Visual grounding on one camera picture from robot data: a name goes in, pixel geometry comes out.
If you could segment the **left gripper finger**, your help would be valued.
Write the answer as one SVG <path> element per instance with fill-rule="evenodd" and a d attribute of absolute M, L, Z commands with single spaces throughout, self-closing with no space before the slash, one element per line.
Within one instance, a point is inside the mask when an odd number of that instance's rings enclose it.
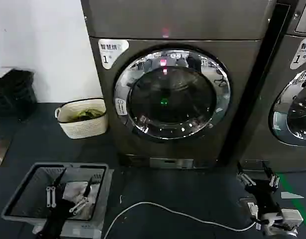
<path fill-rule="evenodd" d="M 61 182 L 62 177 L 66 172 L 66 168 L 62 170 L 62 172 L 57 176 L 55 180 L 53 180 L 52 184 L 46 187 L 46 207 L 47 208 L 55 208 L 56 204 L 56 188 Z"/>
<path fill-rule="evenodd" d="M 93 177 L 89 179 L 87 184 L 84 182 L 70 182 L 71 199 L 75 205 L 69 209 L 70 213 L 79 212 L 88 202 L 92 189 Z"/>

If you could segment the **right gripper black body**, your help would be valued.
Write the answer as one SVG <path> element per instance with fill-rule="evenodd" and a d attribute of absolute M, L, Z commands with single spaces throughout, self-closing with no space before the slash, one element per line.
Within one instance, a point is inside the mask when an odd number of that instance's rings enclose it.
<path fill-rule="evenodd" d="M 267 180 L 254 180 L 255 185 L 245 185 L 245 190 L 252 194 L 258 205 L 258 217 L 266 213 L 279 213 L 280 206 L 274 202 L 272 194 L 276 192 L 275 187 L 271 187 Z"/>

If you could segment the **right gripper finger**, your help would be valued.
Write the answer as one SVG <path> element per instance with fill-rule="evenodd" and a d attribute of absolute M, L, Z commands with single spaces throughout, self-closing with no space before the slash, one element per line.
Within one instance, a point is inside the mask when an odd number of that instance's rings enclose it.
<path fill-rule="evenodd" d="M 262 166 L 264 168 L 264 172 L 268 177 L 270 187 L 278 188 L 280 177 L 277 174 L 275 174 L 274 171 L 270 167 L 268 167 L 264 161 L 262 161 Z"/>
<path fill-rule="evenodd" d="M 245 186 L 255 186 L 255 182 L 243 171 L 241 163 L 237 163 L 237 178 L 245 185 Z"/>

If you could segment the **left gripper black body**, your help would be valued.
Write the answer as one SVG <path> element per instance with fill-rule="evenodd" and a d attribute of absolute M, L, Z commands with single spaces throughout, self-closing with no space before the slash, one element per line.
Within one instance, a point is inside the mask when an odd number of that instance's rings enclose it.
<path fill-rule="evenodd" d="M 70 209 L 74 207 L 72 199 L 64 192 L 56 199 L 56 207 L 51 210 L 42 230 L 37 233 L 38 239 L 60 239 L 65 222 L 72 216 L 70 212 Z"/>

